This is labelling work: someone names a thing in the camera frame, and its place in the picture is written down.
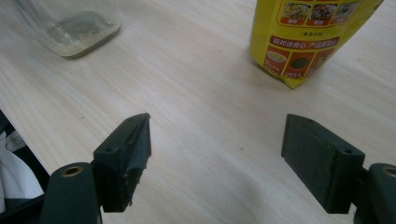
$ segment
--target white cloth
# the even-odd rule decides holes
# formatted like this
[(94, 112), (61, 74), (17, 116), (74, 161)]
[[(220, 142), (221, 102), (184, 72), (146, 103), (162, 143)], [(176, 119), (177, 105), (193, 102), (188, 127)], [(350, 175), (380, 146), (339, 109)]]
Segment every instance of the white cloth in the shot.
[(33, 199), (44, 194), (35, 174), (11, 151), (26, 146), (17, 132), (6, 137), (0, 133), (0, 213), (6, 209), (4, 199)]

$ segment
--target wooden table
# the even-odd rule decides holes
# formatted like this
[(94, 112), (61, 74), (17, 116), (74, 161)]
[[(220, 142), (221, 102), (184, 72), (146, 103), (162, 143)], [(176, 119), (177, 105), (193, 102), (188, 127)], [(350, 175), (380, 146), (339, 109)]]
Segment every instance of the wooden table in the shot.
[(248, 55), (256, 1), (117, 0), (120, 33), (77, 60), (1, 9), (0, 109), (52, 173), (126, 118), (151, 115), (153, 155), (105, 223), (352, 223), (328, 215), (280, 157), (286, 115), (309, 117), (396, 164), (396, 2), (292, 91)]

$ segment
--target transparent container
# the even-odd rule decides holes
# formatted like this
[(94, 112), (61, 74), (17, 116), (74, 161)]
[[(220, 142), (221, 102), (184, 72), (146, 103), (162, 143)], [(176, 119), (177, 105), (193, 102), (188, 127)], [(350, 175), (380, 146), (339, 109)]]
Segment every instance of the transparent container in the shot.
[(120, 29), (113, 0), (13, 0), (41, 45), (76, 58), (105, 43)]

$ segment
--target brass insert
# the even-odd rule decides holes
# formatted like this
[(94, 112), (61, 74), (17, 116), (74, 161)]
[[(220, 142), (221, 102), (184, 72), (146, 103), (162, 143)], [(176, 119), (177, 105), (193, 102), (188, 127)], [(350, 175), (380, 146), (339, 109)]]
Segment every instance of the brass insert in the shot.
[(393, 167), (384, 167), (384, 172), (387, 174), (387, 175), (390, 175), (390, 176), (392, 176), (392, 177), (396, 177), (396, 169), (395, 168), (393, 168)]
[(75, 176), (81, 173), (83, 169), (84, 168), (82, 168), (81, 166), (71, 166), (62, 172), (62, 176), (63, 177)]

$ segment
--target yellow snack bag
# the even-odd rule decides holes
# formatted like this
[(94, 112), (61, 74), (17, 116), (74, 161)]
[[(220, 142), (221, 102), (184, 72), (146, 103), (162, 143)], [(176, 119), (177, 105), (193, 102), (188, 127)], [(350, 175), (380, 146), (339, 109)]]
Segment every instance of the yellow snack bag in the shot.
[(384, 0), (258, 0), (250, 55), (295, 89), (374, 14)]

